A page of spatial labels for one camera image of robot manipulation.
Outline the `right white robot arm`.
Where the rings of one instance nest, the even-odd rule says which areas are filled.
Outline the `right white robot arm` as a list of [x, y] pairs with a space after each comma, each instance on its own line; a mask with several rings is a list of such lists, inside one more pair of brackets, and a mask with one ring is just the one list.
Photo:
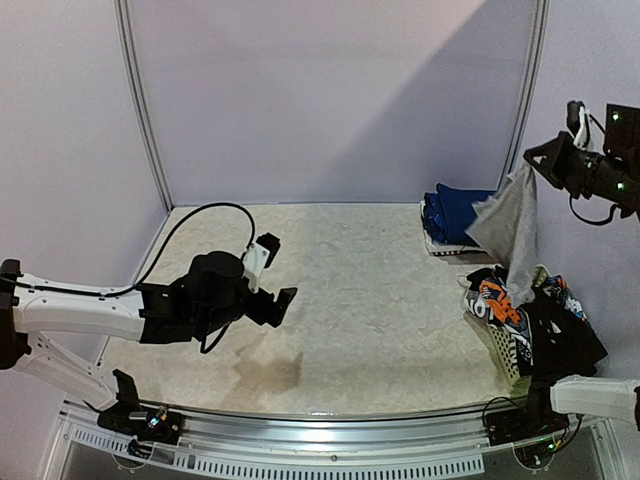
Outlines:
[[[565, 131], [536, 147], [523, 158], [549, 184], [565, 190], [571, 201], [599, 197], [611, 203], [609, 216], [600, 221], [583, 219], [592, 226], [606, 226], [616, 213], [621, 218], [639, 214], [639, 109], [606, 106], [606, 122], [600, 124], [585, 104], [567, 103]], [[551, 384], [549, 399], [539, 397], [517, 415], [517, 427], [537, 436], [557, 414], [580, 414], [639, 424], [639, 382], [568, 375]]]

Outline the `grey tank top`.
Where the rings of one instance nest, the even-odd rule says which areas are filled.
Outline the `grey tank top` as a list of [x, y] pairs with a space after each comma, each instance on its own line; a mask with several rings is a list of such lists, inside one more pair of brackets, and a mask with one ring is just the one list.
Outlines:
[[475, 202], [475, 220], [466, 234], [507, 270], [507, 293], [514, 307], [534, 300], [538, 264], [537, 184], [534, 169], [523, 165], [487, 200]]

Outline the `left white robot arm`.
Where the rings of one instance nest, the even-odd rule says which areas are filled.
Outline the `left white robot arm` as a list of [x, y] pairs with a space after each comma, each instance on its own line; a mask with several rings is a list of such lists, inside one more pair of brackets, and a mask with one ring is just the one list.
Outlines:
[[78, 295], [64, 284], [40, 284], [7, 260], [1, 276], [1, 367], [38, 377], [81, 399], [90, 408], [108, 410], [128, 434], [148, 426], [146, 408], [127, 394], [116, 373], [104, 372], [57, 345], [50, 332], [96, 334], [147, 345], [201, 343], [246, 317], [276, 328], [297, 294], [277, 294], [259, 286], [270, 256], [253, 251], [240, 259], [213, 251], [196, 256], [188, 272], [169, 285], [142, 283], [118, 293], [104, 290]]

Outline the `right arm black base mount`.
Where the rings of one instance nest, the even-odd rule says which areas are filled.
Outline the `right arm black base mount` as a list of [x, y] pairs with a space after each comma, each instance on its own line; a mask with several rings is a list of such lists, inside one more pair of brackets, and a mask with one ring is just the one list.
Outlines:
[[483, 408], [481, 422], [491, 446], [517, 443], [526, 439], [551, 436], [559, 433], [548, 451], [557, 450], [570, 443], [582, 426], [582, 417], [574, 424], [567, 414], [556, 413], [551, 408], [548, 382], [532, 382], [522, 404], [506, 396], [491, 399]]

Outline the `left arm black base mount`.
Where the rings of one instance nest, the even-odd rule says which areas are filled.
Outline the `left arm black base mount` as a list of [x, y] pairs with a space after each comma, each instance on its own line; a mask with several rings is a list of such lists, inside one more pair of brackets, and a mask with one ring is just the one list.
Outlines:
[[97, 425], [105, 430], [136, 437], [139, 442], [177, 445], [184, 426], [184, 416], [167, 405], [143, 406], [134, 379], [114, 370], [116, 403], [98, 414]]

